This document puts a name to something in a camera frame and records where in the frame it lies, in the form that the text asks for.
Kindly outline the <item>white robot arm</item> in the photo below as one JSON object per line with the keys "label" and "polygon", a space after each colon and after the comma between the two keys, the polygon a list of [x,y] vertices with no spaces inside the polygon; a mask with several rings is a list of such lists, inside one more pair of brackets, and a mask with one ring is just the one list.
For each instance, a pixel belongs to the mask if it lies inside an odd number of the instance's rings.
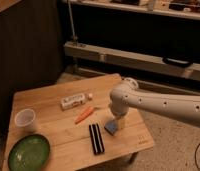
{"label": "white robot arm", "polygon": [[116,116],[137,108],[200,127],[200,96],[141,92],[136,80],[125,78],[111,90],[110,99]]}

